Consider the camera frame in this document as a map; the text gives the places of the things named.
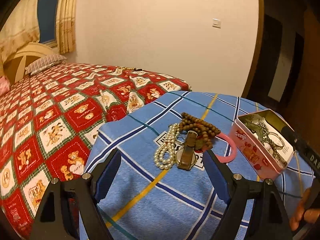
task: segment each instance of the wristwatch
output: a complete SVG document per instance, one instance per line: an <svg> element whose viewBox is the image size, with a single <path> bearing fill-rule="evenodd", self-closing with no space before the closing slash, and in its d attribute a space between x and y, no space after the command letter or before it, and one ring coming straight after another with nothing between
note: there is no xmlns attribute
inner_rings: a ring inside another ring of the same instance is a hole
<svg viewBox="0 0 320 240"><path fill-rule="evenodd" d="M193 165L196 164L196 155L194 154L194 147L196 145L196 139L198 134L194 131L189 131L187 134L186 141L182 153L181 151L176 154L176 162L178 169L190 171Z"/></svg>

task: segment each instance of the light switch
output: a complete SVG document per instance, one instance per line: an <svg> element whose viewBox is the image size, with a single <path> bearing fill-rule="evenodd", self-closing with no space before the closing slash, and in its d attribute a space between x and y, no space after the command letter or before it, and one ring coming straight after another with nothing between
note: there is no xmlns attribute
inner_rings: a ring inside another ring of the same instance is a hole
<svg viewBox="0 0 320 240"><path fill-rule="evenodd" d="M218 20L218 19L212 19L213 20L213 24L212 24L212 27L215 27L215 28L221 28L221 21Z"/></svg>

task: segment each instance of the pearl necklace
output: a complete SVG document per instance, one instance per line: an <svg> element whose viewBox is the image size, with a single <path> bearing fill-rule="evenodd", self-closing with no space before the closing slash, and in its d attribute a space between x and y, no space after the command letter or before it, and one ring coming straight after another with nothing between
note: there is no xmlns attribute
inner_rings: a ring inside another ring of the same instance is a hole
<svg viewBox="0 0 320 240"><path fill-rule="evenodd" d="M156 150L155 156L154 156L154 162L157 167L159 167L161 170L169 169L174 165L174 147L175 147L175 141L177 140L179 132L179 124L171 124L169 126L169 131L167 135L165 136L164 143ZM164 159L164 154L166 152L169 152L169 158Z"/></svg>

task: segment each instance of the finger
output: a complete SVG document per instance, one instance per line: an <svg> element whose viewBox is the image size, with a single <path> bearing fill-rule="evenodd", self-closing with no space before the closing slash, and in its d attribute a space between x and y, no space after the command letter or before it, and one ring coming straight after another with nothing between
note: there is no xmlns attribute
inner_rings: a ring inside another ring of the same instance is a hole
<svg viewBox="0 0 320 240"><path fill-rule="evenodd" d="M307 188L303 193L302 199L300 200L303 204L305 204L310 196L311 188Z"/></svg>
<svg viewBox="0 0 320 240"><path fill-rule="evenodd" d="M294 214L295 220L299 223L302 220L302 216L304 214L304 207L303 205L297 206L296 212Z"/></svg>
<svg viewBox="0 0 320 240"><path fill-rule="evenodd" d="M308 209L304 214L304 220L310 224L314 224L320 215L320 209Z"/></svg>
<svg viewBox="0 0 320 240"><path fill-rule="evenodd" d="M292 217L290 219L290 228L291 228L291 230L292 231L297 230L298 226L299 226L299 222L296 221L295 217Z"/></svg>

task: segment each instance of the wooden prayer beads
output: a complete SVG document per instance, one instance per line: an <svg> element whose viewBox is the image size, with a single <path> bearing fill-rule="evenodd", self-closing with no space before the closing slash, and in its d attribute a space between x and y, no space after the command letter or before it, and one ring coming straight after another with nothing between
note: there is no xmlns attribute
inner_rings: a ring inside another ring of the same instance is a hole
<svg viewBox="0 0 320 240"><path fill-rule="evenodd" d="M211 139L221 133L221 131L211 123L205 122L204 120L196 118L190 114L183 112L181 115L182 121L179 124L180 132L190 130L195 131L199 136L202 136L203 142L209 149L211 149Z"/></svg>

